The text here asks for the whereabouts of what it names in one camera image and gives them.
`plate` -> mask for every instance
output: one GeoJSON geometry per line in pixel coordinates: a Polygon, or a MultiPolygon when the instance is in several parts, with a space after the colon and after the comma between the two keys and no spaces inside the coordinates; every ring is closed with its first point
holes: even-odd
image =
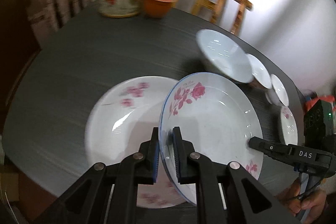
{"type": "Polygon", "coordinates": [[[214,30],[200,30],[196,40],[206,60],[235,81],[252,81],[252,69],[245,52],[231,38],[214,30]]]}
{"type": "Polygon", "coordinates": [[[261,61],[252,54],[246,54],[252,67],[252,75],[265,88],[271,89],[271,77],[261,61]]]}
{"type": "Polygon", "coordinates": [[[274,74],[271,74],[272,88],[265,92],[269,103],[278,106],[289,106],[287,91],[281,80],[274,74]]]}
{"type": "Polygon", "coordinates": [[[196,204],[194,184],[177,182],[171,132],[180,127],[182,138],[212,161],[238,161],[256,179],[263,153],[249,148],[251,137],[262,138],[258,117],[246,95],[223,76],[199,72],[180,80],[163,105],[159,144],[163,165],[177,191],[196,204]]]}
{"type": "Polygon", "coordinates": [[[291,110],[286,106],[281,108],[278,125],[280,141],[285,145],[297,145],[296,122],[291,110]]]}
{"type": "MultiPolygon", "coordinates": [[[[144,76],[122,82],[108,90],[90,113],[85,129],[85,148],[89,165],[106,165],[139,150],[151,139],[159,125],[163,102],[176,80],[144,76]]],[[[138,186],[137,206],[165,208],[185,202],[159,162],[157,182],[138,186]]]]}

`orange lidded pot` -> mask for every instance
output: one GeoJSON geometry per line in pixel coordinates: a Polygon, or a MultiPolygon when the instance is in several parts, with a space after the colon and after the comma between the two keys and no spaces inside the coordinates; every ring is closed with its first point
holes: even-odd
{"type": "Polygon", "coordinates": [[[154,18],[164,17],[177,0],[144,0],[145,13],[154,18]]]}

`orange item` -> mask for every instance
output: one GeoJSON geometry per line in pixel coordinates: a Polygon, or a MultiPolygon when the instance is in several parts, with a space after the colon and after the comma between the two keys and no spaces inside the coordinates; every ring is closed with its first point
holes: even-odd
{"type": "Polygon", "coordinates": [[[308,101],[308,102],[305,103],[305,105],[306,105],[306,112],[308,112],[313,107],[313,105],[315,105],[315,103],[318,100],[320,100],[320,99],[322,101],[326,101],[326,102],[329,102],[331,104],[333,104],[333,102],[335,101],[335,97],[332,96],[332,95],[316,97],[316,98],[311,99],[310,101],[308,101]]]}
{"type": "Polygon", "coordinates": [[[164,17],[177,0],[144,0],[144,9],[148,16],[164,17]]]}

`round table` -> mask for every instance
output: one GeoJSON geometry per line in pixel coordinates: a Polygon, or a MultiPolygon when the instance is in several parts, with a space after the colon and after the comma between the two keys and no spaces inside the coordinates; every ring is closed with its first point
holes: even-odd
{"type": "MultiPolygon", "coordinates": [[[[195,34],[213,29],[256,56],[284,84],[303,143],[303,111],[292,80],[258,50],[212,23],[171,9],[163,19],[100,16],[92,3],[52,35],[36,57],[11,104],[3,132],[8,157],[27,176],[52,194],[61,195],[88,168],[84,150],[86,120],[97,100],[111,87],[130,78],[160,75],[174,79],[204,71],[195,34]]],[[[258,115],[263,138],[279,141],[279,109],[263,92],[238,85],[258,115]]],[[[297,177],[293,168],[264,156],[259,181],[275,194],[297,177]]],[[[161,209],[161,215],[181,210],[175,221],[196,209],[187,204],[161,209]]],[[[140,222],[156,218],[138,208],[140,222]]]]}

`metal pivot screw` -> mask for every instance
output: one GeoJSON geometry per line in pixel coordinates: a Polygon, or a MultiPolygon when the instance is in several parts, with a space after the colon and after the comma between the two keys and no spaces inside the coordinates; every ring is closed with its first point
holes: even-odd
{"type": "Polygon", "coordinates": [[[103,170],[104,169],[104,164],[101,163],[101,162],[97,162],[93,168],[96,170],[96,171],[100,171],[100,170],[103,170]]]}
{"type": "Polygon", "coordinates": [[[190,158],[192,158],[194,160],[198,160],[200,157],[201,157],[201,155],[197,152],[190,153],[190,158]]]}
{"type": "Polygon", "coordinates": [[[239,164],[238,162],[236,162],[236,161],[232,161],[232,162],[230,162],[230,167],[231,167],[232,169],[237,170],[237,169],[239,169],[240,164],[239,164]]]}
{"type": "Polygon", "coordinates": [[[140,152],[134,153],[133,158],[135,158],[136,160],[141,160],[143,158],[143,154],[140,152]]]}

